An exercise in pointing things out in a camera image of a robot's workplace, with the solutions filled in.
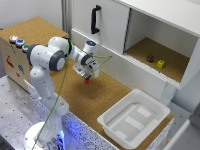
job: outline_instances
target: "white round base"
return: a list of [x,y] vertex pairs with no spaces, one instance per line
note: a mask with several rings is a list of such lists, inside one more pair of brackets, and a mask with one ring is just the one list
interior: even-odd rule
[[[34,137],[37,135],[39,130],[42,128],[44,125],[44,122],[40,122],[32,126],[25,134],[24,137],[24,149],[25,150],[32,150],[35,140]],[[34,150],[48,150],[48,148],[40,148],[38,145],[35,145]]]

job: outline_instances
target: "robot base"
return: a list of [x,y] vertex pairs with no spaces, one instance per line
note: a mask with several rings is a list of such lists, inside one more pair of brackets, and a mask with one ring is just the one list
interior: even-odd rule
[[[25,150],[32,150],[33,145],[35,144],[34,137],[37,135],[37,133],[39,132],[39,130],[42,128],[43,125],[44,125],[44,122],[37,123],[37,124],[33,125],[26,132],[25,137],[24,137],[24,149]],[[69,145],[69,142],[70,142],[69,140],[70,140],[70,138],[64,139],[66,148]],[[49,150],[49,148],[48,147],[41,148],[36,144],[34,150]]]

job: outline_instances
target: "gray floor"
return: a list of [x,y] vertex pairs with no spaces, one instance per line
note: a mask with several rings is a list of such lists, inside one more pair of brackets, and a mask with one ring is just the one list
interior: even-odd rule
[[2,61],[1,53],[0,53],[0,78],[5,75],[6,75],[6,73],[5,73],[5,69],[4,69],[4,65],[3,65],[3,61]]

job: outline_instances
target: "yellow object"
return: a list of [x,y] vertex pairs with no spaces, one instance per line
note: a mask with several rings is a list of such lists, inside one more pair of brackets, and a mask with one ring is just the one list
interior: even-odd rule
[[163,60],[158,61],[158,64],[157,64],[158,67],[163,68],[164,65],[165,65],[165,61],[163,61]]

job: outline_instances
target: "red object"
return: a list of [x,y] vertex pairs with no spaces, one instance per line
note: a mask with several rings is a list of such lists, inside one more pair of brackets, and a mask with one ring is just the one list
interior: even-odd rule
[[14,68],[14,65],[13,65],[13,63],[12,63],[12,61],[11,61],[11,59],[10,59],[10,56],[8,56],[8,58],[6,59],[6,62],[7,62],[12,68]]
[[17,75],[18,77],[20,77],[20,75],[19,75],[18,73],[16,73],[16,75]]
[[85,83],[90,83],[90,80],[84,79]]

